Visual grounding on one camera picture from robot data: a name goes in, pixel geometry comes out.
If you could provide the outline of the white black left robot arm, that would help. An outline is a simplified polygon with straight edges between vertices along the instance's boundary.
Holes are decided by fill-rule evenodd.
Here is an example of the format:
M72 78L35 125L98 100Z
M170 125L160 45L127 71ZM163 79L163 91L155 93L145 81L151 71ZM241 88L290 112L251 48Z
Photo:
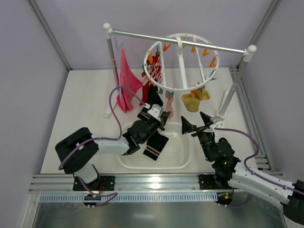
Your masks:
M96 154L128 156L145 144L144 154L158 159L169 140L159 131L165 129L170 114L162 112L158 118L154 118L146 113L117 138L95 136L87 127L82 127L55 146L60 160L58 169L74 176L74 191L100 190L103 179L97 168L90 164L92 157Z

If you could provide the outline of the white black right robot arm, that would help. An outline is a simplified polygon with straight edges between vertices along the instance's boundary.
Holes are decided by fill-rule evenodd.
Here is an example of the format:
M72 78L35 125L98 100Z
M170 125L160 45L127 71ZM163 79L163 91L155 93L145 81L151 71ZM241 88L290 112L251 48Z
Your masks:
M215 140L215 131L224 131L223 118L211 117L203 112L200 116L203 126L191 124L184 116L181 117L182 134L197 137L205 155L206 161L211 163L215 173L214 182L221 188L236 188L257 196L283 211L283 215L291 221L303 225L304 223L304 183L278 179L248 165L248 160L259 153L257 141L249 134L228 128L227 131L240 133L248 137L255 145L256 152L244 160L234 156L232 146L225 138Z

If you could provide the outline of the pink sock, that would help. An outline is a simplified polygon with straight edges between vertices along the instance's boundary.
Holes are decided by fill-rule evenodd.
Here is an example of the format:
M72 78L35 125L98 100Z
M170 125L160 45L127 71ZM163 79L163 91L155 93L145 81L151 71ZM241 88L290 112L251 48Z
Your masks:
M171 119L173 117L173 107L172 107L172 103L173 103L173 97L167 96L167 104L166 104L166 112L170 112L169 114L169 119Z

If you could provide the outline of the white round clip hanger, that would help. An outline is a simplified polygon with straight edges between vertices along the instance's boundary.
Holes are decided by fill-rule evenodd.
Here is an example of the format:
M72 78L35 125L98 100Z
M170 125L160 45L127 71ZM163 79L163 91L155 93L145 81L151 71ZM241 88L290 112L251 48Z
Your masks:
M207 39L194 35L191 33L175 33L166 37L158 36L146 36L148 40L153 40L155 43L151 45L144 56L143 70L147 76L147 79L154 85L161 89L170 91L183 91L187 92L194 88L203 87L207 82L211 81L217 73L219 67L219 48L214 46ZM181 88L175 88L169 84L169 80L166 76L164 53L169 50L173 45L176 45L177 60L180 71ZM186 47L191 48L191 52L197 57L200 79L195 85L191 85L188 82L185 60L183 56L183 50ZM209 65L212 71L209 75L205 75L203 71L202 57L200 49L203 49L203 53L214 53L214 56Z

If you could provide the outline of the yellow sock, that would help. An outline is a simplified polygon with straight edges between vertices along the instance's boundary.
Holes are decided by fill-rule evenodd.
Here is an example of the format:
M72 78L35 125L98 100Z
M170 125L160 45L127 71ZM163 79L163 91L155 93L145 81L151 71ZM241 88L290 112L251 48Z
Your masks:
M190 94L182 95L181 99L187 111L194 113L199 110L199 105L200 105L199 99L190 96Z
M194 97L196 99L198 99L199 101L209 100L210 99L210 94L206 89L198 88L194 91Z

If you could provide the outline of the teal clothes peg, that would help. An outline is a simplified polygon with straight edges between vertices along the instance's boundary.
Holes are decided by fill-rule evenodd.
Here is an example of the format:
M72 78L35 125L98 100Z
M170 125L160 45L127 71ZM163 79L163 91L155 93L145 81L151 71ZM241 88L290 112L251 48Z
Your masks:
M162 95L163 94L163 89L161 87L158 87L157 93L160 94L160 95Z

